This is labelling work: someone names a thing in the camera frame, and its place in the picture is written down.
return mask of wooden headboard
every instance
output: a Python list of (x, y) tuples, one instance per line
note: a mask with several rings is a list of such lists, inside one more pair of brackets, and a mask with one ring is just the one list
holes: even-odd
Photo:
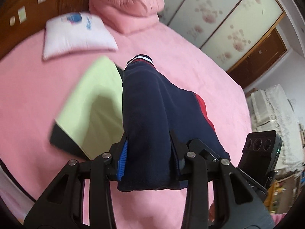
[(0, 8), (0, 59), (18, 43), (44, 29), (47, 20), (88, 10), (89, 0), (5, 0)]

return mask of white pillow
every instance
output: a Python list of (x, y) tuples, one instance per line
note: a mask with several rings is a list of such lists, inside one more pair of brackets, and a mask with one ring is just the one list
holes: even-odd
[(89, 13), (69, 13), (46, 24), (43, 59), (83, 50), (117, 50), (113, 36), (103, 21)]

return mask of bed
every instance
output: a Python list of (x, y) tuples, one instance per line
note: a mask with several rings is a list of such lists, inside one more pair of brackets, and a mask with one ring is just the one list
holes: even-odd
[[(53, 6), (54, 1), (47, 4), (46, 0), (45, 6)], [(5, 27), (1, 28), (3, 37), (0, 37), (1, 46), (5, 45), (0, 53), (3, 57), (0, 61), (0, 158), (7, 168), (1, 166), (6, 169), (7, 176), (14, 177), (31, 197), (37, 199), (59, 170), (75, 158), (49, 143), (54, 118), (71, 90), (100, 56), (109, 57), (124, 69), (126, 62), (137, 54), (149, 55), (156, 69), (172, 83), (194, 91), (204, 99), (220, 143), (229, 152), (231, 162), (235, 166), (238, 164), (246, 136), (251, 132), (249, 111), (241, 87), (218, 65), (161, 23), (128, 36), (108, 28), (117, 42), (119, 50), (116, 52), (80, 52), (44, 62), (46, 20), (86, 10), (88, 0), (56, 1), (55, 10), (39, 8), (44, 13), (39, 16), (34, 11), (35, 6), (30, 6), (29, 11), (33, 11), (28, 13), (28, 21), (20, 24), (16, 18), (10, 32), (5, 30), (14, 9), (18, 16), (19, 7), (26, 6), (28, 0), (6, 0), (0, 9), (4, 11), (4, 14), (0, 13), (1, 25), (6, 20)], [(111, 183), (111, 192), (117, 228), (181, 227), (185, 189), (122, 193), (116, 189), (116, 183)], [(15, 216), (20, 214), (18, 199), (10, 195), (1, 182), (0, 196)], [(85, 223), (88, 223), (87, 209), (84, 207)]]

